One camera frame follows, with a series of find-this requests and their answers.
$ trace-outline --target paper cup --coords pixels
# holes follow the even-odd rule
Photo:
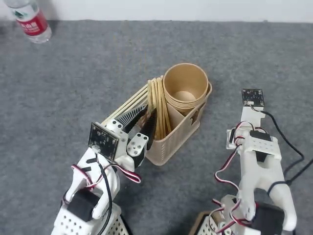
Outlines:
[[[183,63],[169,68],[163,77],[163,86],[167,102],[186,113],[204,101],[209,81],[199,66]]]

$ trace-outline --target beige basket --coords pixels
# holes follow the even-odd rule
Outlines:
[[[196,106],[187,116],[183,116],[179,111],[174,109],[170,104],[167,103],[169,118],[171,120],[171,126],[173,131],[168,134],[162,140],[154,140],[152,147],[147,152],[146,157],[155,165],[164,165],[173,154],[185,143],[185,141],[199,128],[200,119],[204,110],[204,106],[207,102],[209,95],[212,92],[212,85],[209,82],[209,90],[205,97],[203,103]],[[134,108],[137,105],[142,105],[147,103],[147,94],[144,95],[144,99],[141,103],[134,105],[130,105],[130,107],[125,110],[128,111],[131,108]],[[144,116],[137,125],[139,127],[142,126],[146,118],[149,114]]]

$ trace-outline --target plastic bottle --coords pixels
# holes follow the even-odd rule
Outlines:
[[[33,43],[44,43],[51,37],[51,28],[35,0],[4,0],[16,21]]]

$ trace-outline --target floor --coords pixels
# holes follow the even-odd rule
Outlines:
[[[213,93],[200,129],[168,163],[145,160],[140,185],[122,178],[114,201],[134,235],[186,235],[199,212],[215,208],[211,198],[236,193],[213,172],[230,154],[225,131],[240,120],[242,88],[263,89],[266,110],[312,158],[313,24],[50,24],[53,37],[36,45],[0,22],[0,234],[50,234],[90,123],[179,62],[201,66]],[[269,118],[262,126],[278,138],[283,168],[298,158]],[[239,158],[223,176],[239,183]],[[301,235],[313,233],[312,177],[311,168],[291,186]]]

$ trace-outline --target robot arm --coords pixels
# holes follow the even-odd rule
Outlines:
[[[284,183],[277,138],[253,128],[260,127],[261,118],[265,117],[258,112],[264,106],[262,90],[243,90],[243,103],[240,127],[227,131],[226,144],[227,149],[238,147],[241,181],[237,197],[227,195],[221,200],[225,205],[223,214],[227,222],[232,221],[230,210],[236,205],[234,201],[240,200],[234,214],[249,221],[249,225],[234,224],[231,227],[234,234],[274,235],[282,230],[293,231],[297,217],[290,188]],[[275,206],[255,202],[256,188],[267,191]]]
[[[78,164],[72,166],[73,181],[63,197],[52,235],[106,235],[113,227],[121,214],[119,206],[109,205],[120,189],[120,180],[114,168],[140,183],[140,177],[133,172],[141,165],[152,145],[156,110],[132,139],[128,133],[146,111],[147,106],[141,106],[110,120],[106,126],[91,124],[88,149]],[[112,206],[110,213],[107,211],[109,206]]]

